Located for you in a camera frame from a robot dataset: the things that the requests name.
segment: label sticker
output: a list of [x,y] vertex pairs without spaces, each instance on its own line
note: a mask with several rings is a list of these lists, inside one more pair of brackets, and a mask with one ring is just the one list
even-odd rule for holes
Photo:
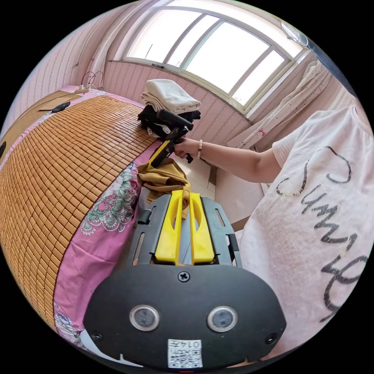
[[201,340],[168,339],[168,367],[175,369],[203,367]]

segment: pink striped wallpaper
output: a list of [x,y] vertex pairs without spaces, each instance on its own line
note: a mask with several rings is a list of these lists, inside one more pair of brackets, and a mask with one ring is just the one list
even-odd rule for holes
[[104,72],[104,90],[140,102],[145,82],[155,78],[172,79],[189,95],[201,101],[201,119],[194,121],[194,129],[189,135],[193,139],[223,145],[249,126],[246,118],[206,89],[149,66],[108,62]]
[[79,85],[88,64],[112,23],[129,5],[85,23],[56,45],[35,67],[16,95],[0,133],[32,104],[66,85]]

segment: brown cloth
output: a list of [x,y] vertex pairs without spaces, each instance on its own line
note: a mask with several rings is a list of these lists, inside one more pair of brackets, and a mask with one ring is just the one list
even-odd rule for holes
[[171,194],[172,191],[183,190],[182,219],[186,219],[191,191],[190,182],[187,180],[186,174],[170,158],[163,160],[157,168],[151,168],[147,171],[147,167],[148,163],[138,166],[140,184],[150,190],[147,196],[147,203],[151,203],[164,194]]

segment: folded towel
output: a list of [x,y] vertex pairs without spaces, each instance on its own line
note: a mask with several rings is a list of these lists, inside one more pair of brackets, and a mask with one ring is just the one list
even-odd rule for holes
[[186,219],[189,207],[191,186],[186,174],[178,164],[166,158],[159,167],[147,171],[148,163],[138,166],[138,178],[142,186],[150,190],[147,203],[172,191],[183,190],[182,219]]
[[191,97],[181,86],[170,79],[151,79],[145,83],[141,98],[146,105],[152,105],[158,112],[167,109],[175,114],[192,112],[201,107],[201,103]]

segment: power strip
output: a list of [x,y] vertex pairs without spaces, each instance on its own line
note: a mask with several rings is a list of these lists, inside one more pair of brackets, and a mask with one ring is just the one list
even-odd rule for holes
[[78,93],[78,94],[80,94],[80,93],[82,94],[82,93],[90,92],[90,91],[91,91],[90,88],[83,88],[83,89],[81,89],[81,90],[75,90],[74,93],[75,93],[75,94],[77,94],[77,93]]

